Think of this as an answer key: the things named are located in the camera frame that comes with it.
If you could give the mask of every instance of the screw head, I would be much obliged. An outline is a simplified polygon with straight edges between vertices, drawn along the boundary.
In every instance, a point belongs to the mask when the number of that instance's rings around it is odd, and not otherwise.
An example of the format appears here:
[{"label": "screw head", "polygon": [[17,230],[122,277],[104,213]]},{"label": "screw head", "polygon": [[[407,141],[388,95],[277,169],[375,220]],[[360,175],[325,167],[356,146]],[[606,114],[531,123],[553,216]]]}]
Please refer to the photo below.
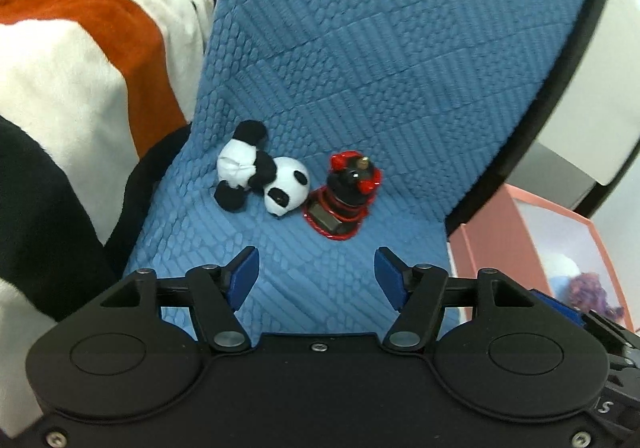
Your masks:
[{"label": "screw head", "polygon": [[244,335],[236,331],[222,331],[213,337],[213,341],[220,347],[239,347],[244,343]]},{"label": "screw head", "polygon": [[389,336],[389,342],[394,347],[405,349],[408,347],[415,347],[420,343],[420,336],[416,333],[412,333],[411,331],[398,331],[397,333],[393,333]]},{"label": "screw head", "polygon": [[573,448],[587,448],[591,444],[591,434],[589,432],[578,432],[571,439],[571,446]]},{"label": "screw head", "polygon": [[65,448],[66,436],[62,432],[49,432],[45,436],[45,441],[51,448]]},{"label": "screw head", "polygon": [[366,170],[367,168],[369,168],[369,158],[360,157],[360,159],[356,161],[356,168],[358,170]]},{"label": "screw head", "polygon": [[325,343],[314,343],[311,345],[311,350],[314,352],[326,352],[329,350],[329,346]]}]

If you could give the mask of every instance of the small robot toy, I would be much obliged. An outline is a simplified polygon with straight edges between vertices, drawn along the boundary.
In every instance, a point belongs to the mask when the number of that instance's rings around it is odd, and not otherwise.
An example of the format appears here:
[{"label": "small robot toy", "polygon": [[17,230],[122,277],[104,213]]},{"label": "small robot toy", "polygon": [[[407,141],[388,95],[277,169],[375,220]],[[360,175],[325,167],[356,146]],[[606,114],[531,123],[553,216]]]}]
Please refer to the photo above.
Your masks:
[{"label": "small robot toy", "polygon": [[359,230],[382,182],[382,171],[368,157],[346,151],[331,157],[325,186],[303,205],[306,221],[321,235],[347,240]]}]

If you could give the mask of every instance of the blue seat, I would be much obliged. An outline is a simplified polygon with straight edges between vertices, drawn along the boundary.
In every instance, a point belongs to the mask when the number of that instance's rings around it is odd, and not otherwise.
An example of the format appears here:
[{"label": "blue seat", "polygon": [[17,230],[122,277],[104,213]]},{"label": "blue seat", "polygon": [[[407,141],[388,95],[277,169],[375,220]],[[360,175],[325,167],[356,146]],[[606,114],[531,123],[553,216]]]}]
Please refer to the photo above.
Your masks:
[{"label": "blue seat", "polygon": [[[218,0],[191,135],[154,197],[127,272],[180,276],[246,245],[260,277],[238,311],[261,332],[383,334],[397,313],[373,271],[386,245],[449,269],[445,218],[485,171],[554,66],[584,0]],[[385,175],[362,230],[335,242],[258,196],[211,197],[216,157],[242,119],[312,186],[328,157],[369,155]],[[164,318],[190,330],[184,309]],[[457,324],[454,311],[444,328]]]}]

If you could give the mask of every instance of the purple yarn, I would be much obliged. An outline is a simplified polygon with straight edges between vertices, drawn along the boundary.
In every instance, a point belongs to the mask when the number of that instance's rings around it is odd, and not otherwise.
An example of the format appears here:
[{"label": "purple yarn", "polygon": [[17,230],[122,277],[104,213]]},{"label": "purple yarn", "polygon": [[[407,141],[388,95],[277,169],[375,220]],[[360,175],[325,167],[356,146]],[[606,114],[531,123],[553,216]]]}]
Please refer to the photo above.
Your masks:
[{"label": "purple yarn", "polygon": [[567,295],[568,304],[584,313],[596,311],[614,322],[621,320],[625,315],[624,308],[610,307],[607,304],[607,292],[596,273],[582,273],[573,278],[569,283]]}]

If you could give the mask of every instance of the orange fabric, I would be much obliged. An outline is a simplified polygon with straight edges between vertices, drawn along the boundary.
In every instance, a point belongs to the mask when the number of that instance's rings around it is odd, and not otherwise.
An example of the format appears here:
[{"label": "orange fabric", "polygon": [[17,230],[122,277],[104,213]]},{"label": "orange fabric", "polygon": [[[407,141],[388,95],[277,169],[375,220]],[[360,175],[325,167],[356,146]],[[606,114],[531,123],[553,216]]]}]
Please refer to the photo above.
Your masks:
[{"label": "orange fabric", "polygon": [[91,35],[126,82],[139,157],[186,124],[169,83],[162,34],[131,0],[0,0],[0,24],[28,19],[75,21]]}]

